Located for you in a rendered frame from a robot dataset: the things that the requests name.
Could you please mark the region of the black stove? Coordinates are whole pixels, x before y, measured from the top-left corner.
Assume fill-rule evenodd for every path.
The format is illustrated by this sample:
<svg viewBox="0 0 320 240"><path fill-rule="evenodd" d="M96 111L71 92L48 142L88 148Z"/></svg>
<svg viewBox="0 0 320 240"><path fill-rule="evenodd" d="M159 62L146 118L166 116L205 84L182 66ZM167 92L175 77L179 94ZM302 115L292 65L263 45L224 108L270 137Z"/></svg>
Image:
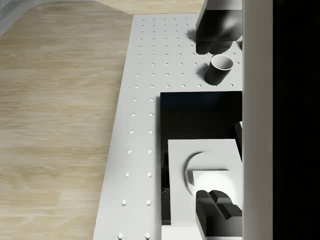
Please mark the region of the black stove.
<svg viewBox="0 0 320 240"><path fill-rule="evenodd" d="M196 193L218 190L243 208L242 93L163 92L159 97L161 240L243 240L203 237Z"/></svg>

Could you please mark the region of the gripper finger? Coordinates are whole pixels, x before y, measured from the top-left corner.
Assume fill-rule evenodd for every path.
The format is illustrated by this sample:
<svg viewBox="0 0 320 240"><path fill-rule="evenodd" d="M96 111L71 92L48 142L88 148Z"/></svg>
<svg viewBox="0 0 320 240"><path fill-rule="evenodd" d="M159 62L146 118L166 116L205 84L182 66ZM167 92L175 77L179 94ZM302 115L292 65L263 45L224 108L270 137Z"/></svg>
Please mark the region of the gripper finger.
<svg viewBox="0 0 320 240"><path fill-rule="evenodd" d="M242 210L226 193L219 190L197 191L195 212L204 238L242 237Z"/></svg>
<svg viewBox="0 0 320 240"><path fill-rule="evenodd" d="M222 54L243 35L243 0L204 0L195 25L197 54Z"/></svg>

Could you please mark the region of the black mug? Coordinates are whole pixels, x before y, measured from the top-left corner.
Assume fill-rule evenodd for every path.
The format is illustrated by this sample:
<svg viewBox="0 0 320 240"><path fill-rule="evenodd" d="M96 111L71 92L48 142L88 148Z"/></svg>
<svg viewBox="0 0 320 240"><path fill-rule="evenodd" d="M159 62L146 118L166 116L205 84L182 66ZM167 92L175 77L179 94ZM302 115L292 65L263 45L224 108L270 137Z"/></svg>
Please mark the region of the black mug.
<svg viewBox="0 0 320 240"><path fill-rule="evenodd" d="M233 59L227 55L213 55L204 76L205 81L213 86L219 85L233 69L234 64Z"/></svg>

